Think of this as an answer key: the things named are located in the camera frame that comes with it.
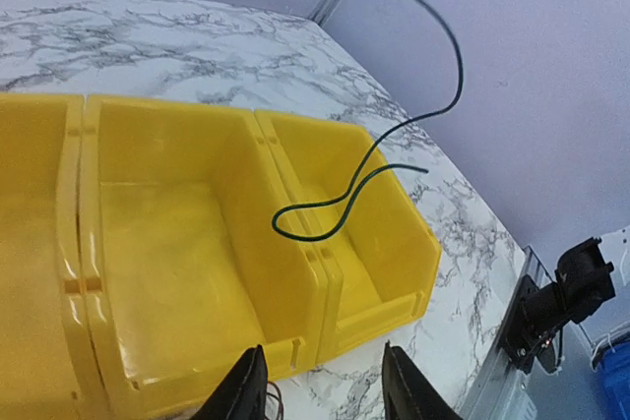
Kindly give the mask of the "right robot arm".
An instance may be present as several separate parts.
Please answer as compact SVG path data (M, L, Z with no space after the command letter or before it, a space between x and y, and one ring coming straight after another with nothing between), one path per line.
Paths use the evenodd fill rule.
M567 324L579 324L615 297L614 265L604 259L600 237L591 237L562 254L555 278L538 286L523 277L525 294L519 302L521 332L530 339L553 336Z

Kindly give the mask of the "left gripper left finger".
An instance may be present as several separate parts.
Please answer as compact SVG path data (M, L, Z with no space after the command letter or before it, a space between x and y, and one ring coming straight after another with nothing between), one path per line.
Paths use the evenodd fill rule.
M267 384L263 347L248 348L191 420L263 420Z

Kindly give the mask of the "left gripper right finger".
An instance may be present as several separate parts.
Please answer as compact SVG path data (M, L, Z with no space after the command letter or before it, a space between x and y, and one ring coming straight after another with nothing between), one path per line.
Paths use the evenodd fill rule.
M405 351L390 342L382 359L382 391L387 420L461 419Z

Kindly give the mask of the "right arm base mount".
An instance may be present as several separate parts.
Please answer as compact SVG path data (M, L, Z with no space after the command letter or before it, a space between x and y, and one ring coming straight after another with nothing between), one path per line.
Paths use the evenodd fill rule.
M532 371L535 361L547 374L555 374L561 364L562 331L567 321L559 284L551 281L538 287L526 274L517 285L498 345L525 374Z

